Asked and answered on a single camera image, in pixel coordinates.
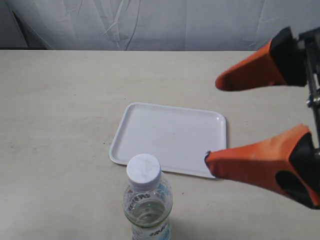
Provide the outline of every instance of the water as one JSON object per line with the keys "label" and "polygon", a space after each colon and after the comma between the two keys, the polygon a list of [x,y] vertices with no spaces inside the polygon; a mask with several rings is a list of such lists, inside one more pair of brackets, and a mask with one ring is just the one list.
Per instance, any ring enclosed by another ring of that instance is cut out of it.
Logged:
{"label": "water", "polygon": [[155,199],[146,200],[138,203],[132,210],[132,215],[136,217],[138,225],[152,225],[161,222],[163,213],[165,212],[165,205]]}

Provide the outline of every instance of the beige table surface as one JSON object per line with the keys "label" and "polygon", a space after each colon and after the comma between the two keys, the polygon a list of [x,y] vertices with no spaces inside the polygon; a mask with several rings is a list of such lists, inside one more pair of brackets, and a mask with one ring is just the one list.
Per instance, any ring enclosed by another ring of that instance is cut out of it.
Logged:
{"label": "beige table surface", "polygon": [[[132,102],[220,112],[230,147],[314,131],[307,88],[215,89],[249,54],[0,51],[0,240],[130,239],[126,172],[108,151]],[[173,240],[320,239],[320,211],[238,182],[168,178]]]}

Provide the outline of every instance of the plastic bottle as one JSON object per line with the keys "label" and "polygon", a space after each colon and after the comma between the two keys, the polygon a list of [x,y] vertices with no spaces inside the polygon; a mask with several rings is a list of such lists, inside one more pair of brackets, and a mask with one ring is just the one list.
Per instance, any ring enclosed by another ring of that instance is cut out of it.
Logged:
{"label": "plastic bottle", "polygon": [[170,240],[173,194],[159,161],[139,154],[129,161],[126,173],[122,206],[132,223],[132,240]]}

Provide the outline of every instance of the white backdrop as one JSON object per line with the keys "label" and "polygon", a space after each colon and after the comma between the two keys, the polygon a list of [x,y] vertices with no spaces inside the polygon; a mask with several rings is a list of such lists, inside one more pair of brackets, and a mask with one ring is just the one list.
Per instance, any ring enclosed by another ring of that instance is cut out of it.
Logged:
{"label": "white backdrop", "polygon": [[256,50],[320,27],[319,0],[6,0],[49,49]]}

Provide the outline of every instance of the plastic tray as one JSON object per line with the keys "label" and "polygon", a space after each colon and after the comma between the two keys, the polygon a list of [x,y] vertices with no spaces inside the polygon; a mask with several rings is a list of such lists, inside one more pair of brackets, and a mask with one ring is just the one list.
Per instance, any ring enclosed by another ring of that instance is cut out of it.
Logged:
{"label": "plastic tray", "polygon": [[123,114],[109,157],[127,165],[137,154],[151,154],[163,171],[213,178],[204,158],[225,149],[226,138],[218,112],[136,102]]}

